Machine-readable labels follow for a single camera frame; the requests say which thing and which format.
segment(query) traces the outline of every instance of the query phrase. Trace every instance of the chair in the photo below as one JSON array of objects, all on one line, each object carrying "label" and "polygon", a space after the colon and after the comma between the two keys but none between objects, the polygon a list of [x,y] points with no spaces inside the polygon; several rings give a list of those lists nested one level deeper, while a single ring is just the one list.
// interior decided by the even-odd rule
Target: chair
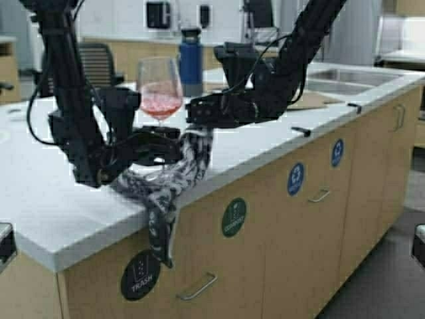
[{"label": "chair", "polygon": [[[124,75],[115,72],[114,58],[110,48],[104,43],[80,43],[81,61],[87,79],[95,88],[109,88],[124,82]],[[41,73],[33,72],[34,82],[37,85]],[[51,76],[47,78],[40,89],[40,97],[54,95],[54,83]]]}]

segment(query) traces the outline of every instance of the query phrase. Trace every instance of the black sticker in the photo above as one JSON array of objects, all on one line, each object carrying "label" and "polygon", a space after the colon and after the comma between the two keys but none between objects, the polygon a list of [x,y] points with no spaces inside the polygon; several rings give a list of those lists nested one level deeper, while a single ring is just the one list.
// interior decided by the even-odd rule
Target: black sticker
[{"label": "black sticker", "polygon": [[151,251],[143,251],[128,264],[121,279],[121,292],[129,301],[142,299],[155,287],[161,265]]},{"label": "black sticker", "polygon": [[245,223],[246,202],[242,198],[235,199],[224,212],[222,231],[226,237],[235,236]]}]

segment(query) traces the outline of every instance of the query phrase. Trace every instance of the kitchen island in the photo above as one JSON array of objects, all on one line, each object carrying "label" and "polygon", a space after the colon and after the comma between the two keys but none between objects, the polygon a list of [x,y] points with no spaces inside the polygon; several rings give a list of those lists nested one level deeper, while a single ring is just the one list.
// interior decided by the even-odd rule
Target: kitchen island
[{"label": "kitchen island", "polygon": [[[419,72],[319,63],[309,77],[336,69],[391,80],[333,91],[344,102],[327,108],[216,130],[205,180],[177,203],[176,266],[139,300],[123,296],[122,279],[149,246],[145,211],[107,187],[75,185],[65,155],[27,133],[26,106],[0,109],[0,221],[14,225],[20,250],[0,275],[5,317],[313,318],[402,212],[424,84]],[[205,78],[222,83],[222,71]],[[34,109],[44,138],[54,107]],[[184,110],[165,125],[184,129]],[[154,271],[145,262],[134,268],[141,285]]]}]

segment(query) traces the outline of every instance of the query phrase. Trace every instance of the floor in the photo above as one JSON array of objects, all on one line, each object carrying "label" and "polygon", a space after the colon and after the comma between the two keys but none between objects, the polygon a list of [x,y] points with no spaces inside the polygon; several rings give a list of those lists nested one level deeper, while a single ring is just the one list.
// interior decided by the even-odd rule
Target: floor
[{"label": "floor", "polygon": [[[34,90],[21,81],[23,100]],[[425,270],[410,256],[425,224],[425,150],[415,150],[404,214],[317,319],[425,319]]]}]

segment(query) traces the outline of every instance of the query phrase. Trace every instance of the wooden cabinet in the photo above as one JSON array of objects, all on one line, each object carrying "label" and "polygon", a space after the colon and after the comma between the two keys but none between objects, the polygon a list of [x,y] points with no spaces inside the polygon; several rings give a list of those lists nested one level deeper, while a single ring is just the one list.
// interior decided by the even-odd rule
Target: wooden cabinet
[{"label": "wooden cabinet", "polygon": [[[346,154],[333,168],[335,143]],[[355,129],[347,126],[272,164],[268,189],[276,216],[266,245],[263,318],[313,318],[336,292]],[[305,168],[299,193],[287,190],[297,163]]]},{"label": "wooden cabinet", "polygon": [[[126,82],[136,81],[137,64],[141,58],[151,56],[177,57],[179,54],[179,45],[136,41],[111,41],[93,38],[86,38],[84,40],[86,42],[106,43],[114,55],[116,70],[125,74]],[[221,63],[215,59],[214,48],[212,47],[204,47],[203,68],[204,70],[221,68]]]},{"label": "wooden cabinet", "polygon": [[141,300],[120,284],[147,229],[59,274],[18,257],[0,283],[28,289],[0,304],[13,319],[314,318],[401,212],[419,104],[416,88],[182,209],[175,268]]},{"label": "wooden cabinet", "polygon": [[[265,189],[263,177],[254,173],[182,210],[175,241],[179,296],[196,293],[214,276],[216,282],[193,300],[178,301],[181,319],[262,317],[264,238],[273,211],[264,202]],[[228,238],[222,221],[235,199],[246,202],[245,222]],[[235,221],[243,216],[238,214]]]},{"label": "wooden cabinet", "polygon": [[377,220],[383,200],[386,150],[392,108],[382,107],[359,118],[347,203],[343,250],[339,271],[345,282],[377,243]]},{"label": "wooden cabinet", "polygon": [[387,167],[382,210],[378,220],[378,239],[396,222],[403,210],[421,93],[419,88],[411,90],[387,106],[392,110],[390,122],[393,123],[393,129],[389,133],[390,145],[386,152]]},{"label": "wooden cabinet", "polygon": [[214,70],[221,67],[221,63],[215,58],[214,48],[204,47],[204,70]]},{"label": "wooden cabinet", "polygon": [[14,86],[11,91],[3,90],[0,105],[21,101],[21,90],[18,77],[14,43],[0,43],[0,82],[8,82]]},{"label": "wooden cabinet", "polygon": [[417,88],[357,120],[341,284],[402,212],[419,105]]}]

